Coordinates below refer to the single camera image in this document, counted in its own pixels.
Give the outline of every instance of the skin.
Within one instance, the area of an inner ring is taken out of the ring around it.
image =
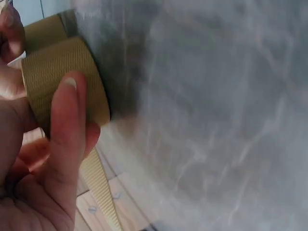
[[[9,16],[14,20],[7,27]],[[24,51],[24,29],[13,7],[0,14],[0,32],[0,230],[72,231],[78,169],[100,134],[86,123],[85,78],[77,71],[64,76],[52,100],[51,138],[22,146],[24,132],[38,125],[27,99],[20,98],[20,71],[6,66]]]

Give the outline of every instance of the fingernail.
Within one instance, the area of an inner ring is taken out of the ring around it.
[[[65,84],[69,84],[69,85],[73,86],[75,89],[77,89],[76,81],[75,81],[72,77],[67,78],[67,79],[64,81],[64,83],[65,83]]]

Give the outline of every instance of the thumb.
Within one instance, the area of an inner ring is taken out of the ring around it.
[[[68,213],[75,212],[78,169],[86,147],[86,82],[80,72],[69,72],[51,104],[50,157],[44,186]]]

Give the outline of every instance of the roll of webbing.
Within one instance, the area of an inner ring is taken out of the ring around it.
[[[66,38],[58,16],[25,27],[27,57],[22,73],[32,111],[49,136],[51,101],[62,77],[79,70],[87,81],[87,120],[103,126],[110,121],[109,107],[98,70],[80,37]],[[80,173],[113,231],[122,231],[106,173],[94,148],[82,162]]]

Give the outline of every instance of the gray textured surface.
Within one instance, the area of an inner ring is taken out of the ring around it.
[[[307,230],[308,3],[84,2],[113,115],[99,145],[157,229]]]

